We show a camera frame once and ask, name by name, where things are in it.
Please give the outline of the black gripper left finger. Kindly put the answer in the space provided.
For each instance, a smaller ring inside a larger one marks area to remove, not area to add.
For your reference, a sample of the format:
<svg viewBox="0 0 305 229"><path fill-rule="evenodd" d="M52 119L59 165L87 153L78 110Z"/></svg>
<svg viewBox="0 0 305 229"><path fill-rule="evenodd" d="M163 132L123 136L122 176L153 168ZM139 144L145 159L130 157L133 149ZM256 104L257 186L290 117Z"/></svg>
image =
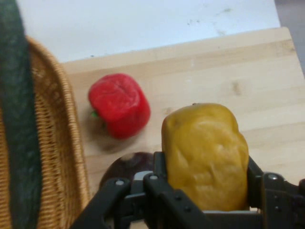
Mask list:
<svg viewBox="0 0 305 229"><path fill-rule="evenodd" d="M154 170L142 179L107 180L72 224L73 229L128 229L142 220L150 229L208 229L206 215L166 180L165 158L154 153Z"/></svg>

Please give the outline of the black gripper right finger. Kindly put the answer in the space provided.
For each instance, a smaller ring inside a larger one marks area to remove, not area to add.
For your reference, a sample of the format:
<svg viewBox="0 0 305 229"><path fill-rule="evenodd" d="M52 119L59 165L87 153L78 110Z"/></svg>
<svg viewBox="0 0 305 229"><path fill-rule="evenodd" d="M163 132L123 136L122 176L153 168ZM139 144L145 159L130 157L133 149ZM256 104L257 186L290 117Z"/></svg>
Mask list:
<svg viewBox="0 0 305 229"><path fill-rule="evenodd" d="M298 185L282 175L263 172L249 158L248 203L258 209L261 229L303 229L305 227L305 180Z"/></svg>

